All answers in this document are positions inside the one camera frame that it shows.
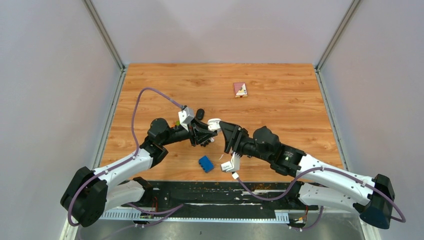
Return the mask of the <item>white earbud charging case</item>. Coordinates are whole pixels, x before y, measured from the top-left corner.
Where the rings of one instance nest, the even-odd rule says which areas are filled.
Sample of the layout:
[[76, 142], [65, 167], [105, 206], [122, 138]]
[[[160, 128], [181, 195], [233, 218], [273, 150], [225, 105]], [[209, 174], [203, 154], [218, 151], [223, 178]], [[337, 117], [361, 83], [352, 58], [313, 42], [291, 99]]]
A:
[[207, 121], [208, 130], [214, 131], [214, 132], [220, 132], [221, 126], [220, 126], [221, 119], [220, 118], [212, 118]]

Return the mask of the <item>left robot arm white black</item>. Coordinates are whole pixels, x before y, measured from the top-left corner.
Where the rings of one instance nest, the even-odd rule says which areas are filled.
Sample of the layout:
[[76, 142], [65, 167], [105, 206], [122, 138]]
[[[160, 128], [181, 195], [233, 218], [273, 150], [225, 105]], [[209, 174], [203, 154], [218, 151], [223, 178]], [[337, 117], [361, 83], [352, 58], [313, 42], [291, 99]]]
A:
[[144, 142], [129, 155], [103, 167], [79, 168], [60, 199], [68, 223], [89, 227], [105, 211], [120, 205], [137, 202], [149, 206], [153, 201], [149, 183], [141, 177], [129, 178], [161, 163], [168, 154], [166, 145], [189, 140], [195, 147], [212, 141], [221, 130], [220, 122], [212, 118], [204, 123], [184, 115], [180, 125], [171, 127], [165, 119], [156, 118]]

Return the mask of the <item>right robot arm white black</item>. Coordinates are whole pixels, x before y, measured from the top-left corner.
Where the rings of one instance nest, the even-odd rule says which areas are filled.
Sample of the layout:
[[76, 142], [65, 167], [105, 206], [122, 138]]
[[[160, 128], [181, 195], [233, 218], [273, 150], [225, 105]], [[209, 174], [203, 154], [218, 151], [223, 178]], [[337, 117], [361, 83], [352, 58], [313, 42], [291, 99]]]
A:
[[266, 161], [276, 173], [294, 178], [284, 193], [271, 197], [270, 201], [286, 197], [286, 204], [292, 209], [304, 204], [358, 213], [362, 221], [384, 230], [395, 219], [392, 212], [399, 208], [394, 203], [395, 193], [387, 176], [370, 177], [329, 165], [281, 143], [266, 126], [255, 130], [252, 137], [233, 123], [220, 121], [219, 128], [224, 135], [225, 153], [232, 152], [231, 160], [223, 163], [221, 169], [238, 182], [242, 156]]

